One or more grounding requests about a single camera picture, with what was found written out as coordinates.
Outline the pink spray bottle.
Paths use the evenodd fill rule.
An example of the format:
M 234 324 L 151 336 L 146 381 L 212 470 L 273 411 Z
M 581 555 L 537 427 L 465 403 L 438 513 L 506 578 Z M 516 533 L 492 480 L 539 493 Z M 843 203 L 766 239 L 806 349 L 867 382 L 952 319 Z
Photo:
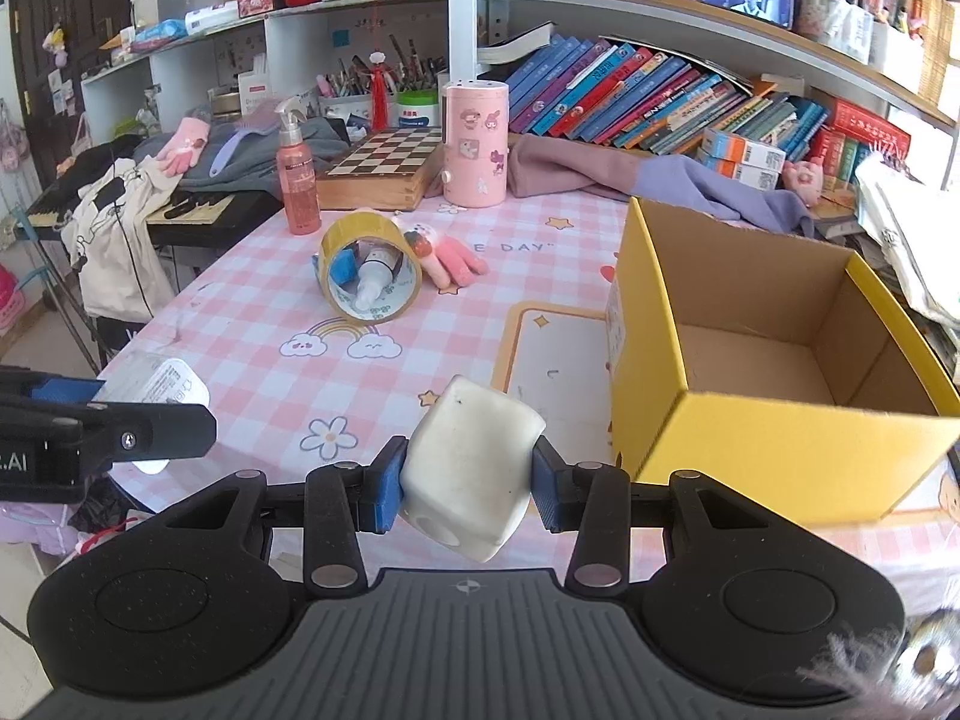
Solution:
M 320 229 L 313 152 L 304 141 L 301 126 L 306 112 L 298 98 L 275 107 L 278 115 L 277 174 L 288 229 L 293 236 L 308 236 Z

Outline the pen holder with pens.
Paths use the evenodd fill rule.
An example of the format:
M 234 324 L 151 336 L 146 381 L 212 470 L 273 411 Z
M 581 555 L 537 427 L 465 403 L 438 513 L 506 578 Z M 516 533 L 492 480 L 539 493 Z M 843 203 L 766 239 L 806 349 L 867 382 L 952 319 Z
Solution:
M 413 39 L 402 43 L 393 34 L 387 39 L 387 83 L 389 83 L 389 125 L 398 128 L 395 120 L 395 96 L 399 91 L 436 89 L 439 96 L 441 80 L 448 76 L 448 62 L 443 55 L 427 55 L 416 47 Z M 316 78 L 320 109 L 327 119 L 342 119 L 350 127 L 371 125 L 370 57 L 363 60 L 353 55 L 345 64 L 331 73 Z

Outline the pink checked tablecloth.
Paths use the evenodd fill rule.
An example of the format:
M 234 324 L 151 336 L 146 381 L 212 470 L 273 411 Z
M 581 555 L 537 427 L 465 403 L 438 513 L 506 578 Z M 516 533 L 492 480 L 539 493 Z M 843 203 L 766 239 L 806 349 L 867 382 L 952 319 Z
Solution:
M 183 359 L 210 390 L 217 444 L 158 473 L 117 466 L 117 483 L 160 511 L 242 468 L 291 483 L 332 461 L 364 463 L 410 434 L 455 376 L 532 406 L 568 460 L 617 463 L 607 304 L 628 208 L 584 192 L 472 211 L 425 203 L 420 218 L 466 241 L 490 270 L 469 288 L 423 289 L 376 327 L 336 314 L 311 241 L 267 221 L 109 369 L 135 351 Z M 937 481 L 940 466 L 884 518 L 828 532 L 884 571 L 918 567 L 926 592 L 939 592 L 958 567 L 958 505 Z

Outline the grey folded clothes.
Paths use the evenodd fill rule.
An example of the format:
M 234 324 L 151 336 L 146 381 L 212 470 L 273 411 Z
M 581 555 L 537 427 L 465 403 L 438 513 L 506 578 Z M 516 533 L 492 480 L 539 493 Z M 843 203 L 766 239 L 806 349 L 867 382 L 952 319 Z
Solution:
M 279 200 L 280 179 L 277 169 L 278 132 L 263 137 L 251 135 L 239 144 L 236 153 L 217 177 L 210 176 L 213 158 L 235 133 L 229 124 L 213 124 L 206 147 L 200 153 L 199 162 L 191 167 L 179 181 L 179 190 L 187 193 L 238 193 L 265 192 Z M 347 153 L 350 144 L 347 127 L 342 121 L 327 121 L 322 117 L 308 119 L 301 124 L 304 143 L 311 148 L 314 171 L 324 172 L 329 164 Z

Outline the white tote bag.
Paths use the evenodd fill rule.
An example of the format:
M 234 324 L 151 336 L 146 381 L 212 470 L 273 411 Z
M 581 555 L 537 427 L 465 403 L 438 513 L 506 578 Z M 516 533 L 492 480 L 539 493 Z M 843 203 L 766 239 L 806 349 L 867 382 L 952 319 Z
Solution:
M 124 232 L 121 223 L 91 224 L 83 213 L 93 210 L 93 205 L 103 210 L 108 203 L 121 200 L 128 213 L 149 215 L 153 203 L 166 202 L 180 180 L 179 176 L 165 176 L 155 158 L 143 158 L 139 163 L 121 158 L 101 179 L 80 188 L 80 201 L 60 229 L 60 238 L 70 265 L 78 271 L 88 316 L 146 323 L 176 293 L 142 218 L 132 221 L 130 231 Z

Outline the wooden chess box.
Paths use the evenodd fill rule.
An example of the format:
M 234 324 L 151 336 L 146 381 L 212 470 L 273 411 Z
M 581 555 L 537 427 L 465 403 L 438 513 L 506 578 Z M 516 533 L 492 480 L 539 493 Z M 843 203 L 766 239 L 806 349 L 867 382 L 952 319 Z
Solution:
M 443 130 L 375 133 L 317 177 L 322 211 L 415 210 L 443 167 Z

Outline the white packet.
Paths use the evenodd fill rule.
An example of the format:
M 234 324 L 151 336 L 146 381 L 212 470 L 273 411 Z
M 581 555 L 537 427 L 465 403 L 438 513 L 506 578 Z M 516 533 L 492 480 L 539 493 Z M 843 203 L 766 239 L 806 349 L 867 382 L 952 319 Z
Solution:
M 135 351 L 114 372 L 99 376 L 103 387 L 94 403 L 199 405 L 208 408 L 210 390 L 183 359 Z

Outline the white small bottle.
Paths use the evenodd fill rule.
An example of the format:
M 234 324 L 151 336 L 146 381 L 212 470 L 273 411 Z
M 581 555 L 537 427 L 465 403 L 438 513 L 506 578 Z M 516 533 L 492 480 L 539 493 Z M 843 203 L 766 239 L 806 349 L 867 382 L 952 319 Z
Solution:
M 358 268 L 358 283 L 353 305 L 358 312 L 368 312 L 394 282 L 402 252 L 392 245 L 373 244 Z

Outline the yellow tape roll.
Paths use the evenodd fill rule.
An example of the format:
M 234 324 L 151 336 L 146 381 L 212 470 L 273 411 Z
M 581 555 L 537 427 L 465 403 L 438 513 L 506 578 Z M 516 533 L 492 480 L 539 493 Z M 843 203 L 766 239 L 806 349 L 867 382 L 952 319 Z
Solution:
M 404 232 L 377 211 L 350 211 L 320 238 L 317 282 L 348 322 L 377 325 L 397 319 L 416 300 L 422 281 Z

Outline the white green jar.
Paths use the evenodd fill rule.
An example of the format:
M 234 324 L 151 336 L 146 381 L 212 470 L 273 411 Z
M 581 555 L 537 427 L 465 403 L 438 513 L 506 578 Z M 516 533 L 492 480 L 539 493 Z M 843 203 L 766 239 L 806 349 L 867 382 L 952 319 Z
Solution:
M 439 96 L 436 89 L 399 91 L 395 96 L 398 128 L 430 128 L 439 125 Z

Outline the pink glove on clothes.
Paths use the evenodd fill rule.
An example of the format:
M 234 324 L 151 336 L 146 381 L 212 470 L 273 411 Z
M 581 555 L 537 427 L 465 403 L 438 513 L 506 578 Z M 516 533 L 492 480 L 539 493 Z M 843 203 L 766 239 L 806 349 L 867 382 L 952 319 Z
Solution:
M 210 137 L 210 124 L 198 115 L 187 115 L 156 154 L 156 163 L 167 177 L 182 176 L 195 167 Z

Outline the white orange medicine boxes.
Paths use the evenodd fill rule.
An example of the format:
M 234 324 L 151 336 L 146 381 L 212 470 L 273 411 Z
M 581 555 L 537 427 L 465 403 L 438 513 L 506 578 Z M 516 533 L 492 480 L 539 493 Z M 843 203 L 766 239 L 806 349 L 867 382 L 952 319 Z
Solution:
M 775 190 L 786 153 L 776 146 L 708 128 L 698 146 L 697 160 L 732 181 L 758 190 Z

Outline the red tassel ornament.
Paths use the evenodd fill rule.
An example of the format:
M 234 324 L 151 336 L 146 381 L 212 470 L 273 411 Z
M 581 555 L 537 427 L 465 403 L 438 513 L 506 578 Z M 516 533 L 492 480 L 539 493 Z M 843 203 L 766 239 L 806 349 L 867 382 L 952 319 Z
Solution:
M 389 128 L 389 83 L 386 54 L 381 50 L 370 55 L 370 76 L 371 132 L 381 133 Z

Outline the row of leaning books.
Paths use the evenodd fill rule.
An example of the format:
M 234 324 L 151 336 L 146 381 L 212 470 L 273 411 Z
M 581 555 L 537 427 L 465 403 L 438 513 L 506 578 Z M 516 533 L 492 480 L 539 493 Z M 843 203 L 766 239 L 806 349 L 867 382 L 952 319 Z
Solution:
M 742 80 L 708 60 L 638 41 L 553 34 L 506 78 L 509 130 L 692 156 L 706 133 L 809 153 L 830 112 L 784 80 Z

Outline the pink purple sweater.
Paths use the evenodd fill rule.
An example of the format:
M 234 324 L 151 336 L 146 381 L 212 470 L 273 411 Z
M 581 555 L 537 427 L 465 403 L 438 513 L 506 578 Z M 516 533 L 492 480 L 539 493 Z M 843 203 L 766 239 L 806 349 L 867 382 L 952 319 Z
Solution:
M 509 149 L 508 188 L 518 199 L 547 193 L 596 193 L 699 211 L 726 223 L 812 239 L 815 223 L 796 192 L 761 190 L 672 154 L 643 158 L 621 149 L 523 135 Z

